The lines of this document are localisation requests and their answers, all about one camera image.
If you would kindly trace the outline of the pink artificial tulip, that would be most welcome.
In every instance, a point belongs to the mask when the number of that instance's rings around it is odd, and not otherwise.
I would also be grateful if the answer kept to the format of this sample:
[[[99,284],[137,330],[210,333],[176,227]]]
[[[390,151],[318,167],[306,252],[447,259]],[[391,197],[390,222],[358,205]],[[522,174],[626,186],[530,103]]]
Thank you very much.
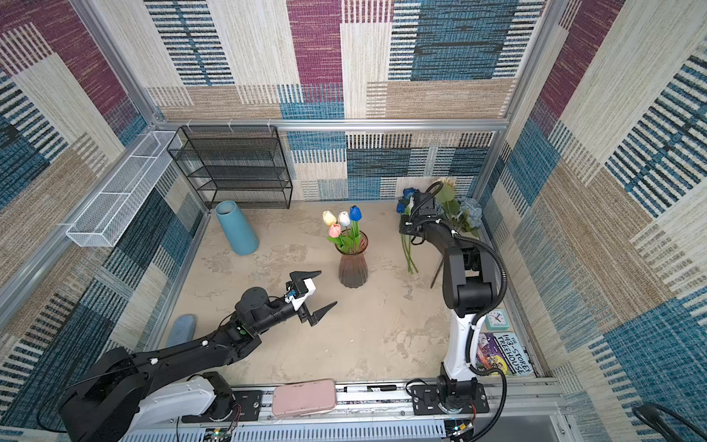
[[[339,224],[331,224],[331,226],[329,226],[328,234],[328,241],[334,244],[339,252],[350,252],[350,248],[348,247],[346,241],[344,240],[344,237],[342,236],[342,227]]]

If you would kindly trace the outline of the dark blue artificial tulip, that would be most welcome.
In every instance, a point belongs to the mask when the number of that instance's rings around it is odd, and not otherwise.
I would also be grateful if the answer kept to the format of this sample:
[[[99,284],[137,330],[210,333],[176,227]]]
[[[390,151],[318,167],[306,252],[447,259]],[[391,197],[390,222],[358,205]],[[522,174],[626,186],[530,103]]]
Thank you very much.
[[[349,210],[349,217],[351,220],[349,238],[353,241],[353,250],[359,252],[361,244],[359,221],[362,219],[360,208],[358,206],[352,206]]]

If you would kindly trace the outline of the red glass vase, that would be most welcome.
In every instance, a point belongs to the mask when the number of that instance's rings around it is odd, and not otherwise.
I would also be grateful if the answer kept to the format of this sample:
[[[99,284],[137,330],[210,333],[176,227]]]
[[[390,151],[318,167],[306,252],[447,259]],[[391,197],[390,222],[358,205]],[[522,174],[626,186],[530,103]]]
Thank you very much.
[[[339,263],[339,280],[348,288],[359,288],[364,285],[368,279],[368,266],[366,262],[365,252],[369,244],[368,237],[365,232],[360,232],[360,241],[355,242],[351,239],[351,230],[346,228],[340,239],[342,247],[335,244],[334,247],[340,253]]]

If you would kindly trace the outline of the yellow artificial tulip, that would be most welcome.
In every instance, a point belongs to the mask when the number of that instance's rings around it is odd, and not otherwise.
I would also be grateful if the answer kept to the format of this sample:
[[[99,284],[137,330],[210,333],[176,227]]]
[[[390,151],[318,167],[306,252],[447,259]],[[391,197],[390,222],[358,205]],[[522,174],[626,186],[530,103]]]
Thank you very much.
[[[333,215],[331,211],[324,211],[322,213],[322,220],[329,227],[338,223],[337,216]]]

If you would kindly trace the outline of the white artificial tulip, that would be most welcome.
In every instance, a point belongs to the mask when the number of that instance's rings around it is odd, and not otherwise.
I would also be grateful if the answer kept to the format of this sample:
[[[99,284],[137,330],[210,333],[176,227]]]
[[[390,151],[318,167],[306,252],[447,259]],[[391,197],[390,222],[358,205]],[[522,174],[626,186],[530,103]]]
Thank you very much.
[[[349,228],[349,226],[351,226],[351,224],[352,224],[350,215],[349,215],[349,213],[346,212],[346,211],[342,211],[342,212],[338,215],[338,221],[339,221],[339,225],[340,225],[342,228]]]

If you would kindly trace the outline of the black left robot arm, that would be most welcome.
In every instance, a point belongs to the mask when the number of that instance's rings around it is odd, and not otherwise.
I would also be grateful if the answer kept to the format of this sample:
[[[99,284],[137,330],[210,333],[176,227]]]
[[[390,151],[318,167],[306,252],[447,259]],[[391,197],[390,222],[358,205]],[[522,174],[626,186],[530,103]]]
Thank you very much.
[[[279,298],[261,287],[246,290],[234,312],[201,338],[148,352],[108,351],[81,381],[67,388],[58,405],[69,438],[118,441],[182,416],[234,421],[239,405],[217,369],[248,357],[277,324],[297,318],[317,325],[332,308],[307,308],[317,276],[317,271],[292,272]]]

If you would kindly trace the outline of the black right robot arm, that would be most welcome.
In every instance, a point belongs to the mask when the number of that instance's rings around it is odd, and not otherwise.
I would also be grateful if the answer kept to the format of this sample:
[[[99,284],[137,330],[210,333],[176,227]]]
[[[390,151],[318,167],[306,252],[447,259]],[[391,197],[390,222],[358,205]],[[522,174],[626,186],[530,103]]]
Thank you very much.
[[[450,311],[447,354],[436,381],[437,407],[444,413],[483,410],[480,377],[488,368],[477,362],[477,348],[485,317],[496,309],[507,290],[506,267],[498,253],[478,239],[464,235],[437,211],[445,184],[435,182],[426,191],[403,191],[397,206],[399,232],[408,243],[419,239],[441,255],[442,294]]]

